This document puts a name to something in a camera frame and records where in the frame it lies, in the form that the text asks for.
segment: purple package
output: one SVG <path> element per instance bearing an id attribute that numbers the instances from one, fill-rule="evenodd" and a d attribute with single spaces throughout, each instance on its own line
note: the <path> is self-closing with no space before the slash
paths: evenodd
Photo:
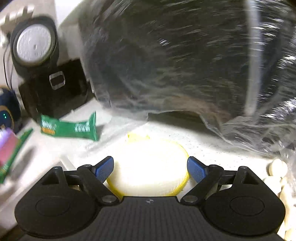
<path id="1" fill-rule="evenodd" d="M 0 166 L 10 158 L 18 142 L 18 138 L 11 129 L 0 131 Z"/>

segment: yellow object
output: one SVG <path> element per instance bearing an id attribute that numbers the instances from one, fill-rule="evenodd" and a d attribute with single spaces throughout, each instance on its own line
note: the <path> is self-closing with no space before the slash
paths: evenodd
<path id="1" fill-rule="evenodd" d="M 128 134 L 114 154 L 111 191 L 123 196 L 175 196 L 189 179 L 188 153 L 178 143 Z"/>

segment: green snack bar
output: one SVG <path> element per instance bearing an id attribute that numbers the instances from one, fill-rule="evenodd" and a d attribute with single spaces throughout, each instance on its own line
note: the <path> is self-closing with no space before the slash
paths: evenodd
<path id="1" fill-rule="evenodd" d="M 16 145 L 10 159 L 0 168 L 0 184 L 4 182 L 17 154 L 19 153 L 20 149 L 22 148 L 22 146 L 24 145 L 24 143 L 26 142 L 26 140 L 28 139 L 28 137 L 31 135 L 32 132 L 33 132 L 33 129 L 30 129 L 24 132 L 24 134 L 20 137 L 18 144 Z"/>
<path id="2" fill-rule="evenodd" d="M 96 135 L 96 113 L 85 122 L 65 122 L 41 115 L 41 133 L 54 137 L 76 137 L 98 141 Z"/>

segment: white countertop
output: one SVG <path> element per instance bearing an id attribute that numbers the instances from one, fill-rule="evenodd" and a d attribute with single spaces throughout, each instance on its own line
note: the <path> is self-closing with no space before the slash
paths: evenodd
<path id="1" fill-rule="evenodd" d="M 0 236 L 16 225 L 14 207 L 17 202 L 51 167 L 62 165 L 65 170 L 73 170 L 83 164 L 94 165 L 106 156 L 112 156 L 129 131 L 176 141 L 190 156 L 206 165 L 218 164 L 227 170 L 248 166 L 261 179 L 268 175 L 266 166 L 271 159 L 226 143 L 201 123 L 182 120 L 170 114 L 153 116 L 147 123 L 131 121 L 112 117 L 93 99 L 62 119 L 82 121 L 94 111 L 97 113 L 97 126 L 104 125 L 99 128 L 102 129 L 99 142 L 49 137 L 40 133 L 39 125 L 33 120 L 23 128 L 34 128 L 34 132 L 17 156 L 5 184 L 0 186 Z M 194 185 L 195 182 L 190 180 L 180 195 Z"/>

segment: transparent plastic wrap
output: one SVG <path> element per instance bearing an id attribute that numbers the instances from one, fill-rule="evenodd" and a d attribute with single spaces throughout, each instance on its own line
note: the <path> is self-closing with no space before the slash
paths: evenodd
<path id="1" fill-rule="evenodd" d="M 281 156 L 296 175 L 293 4 L 93 0 L 79 25 L 85 68 L 106 107 L 130 117 L 198 113 L 228 142 Z"/>

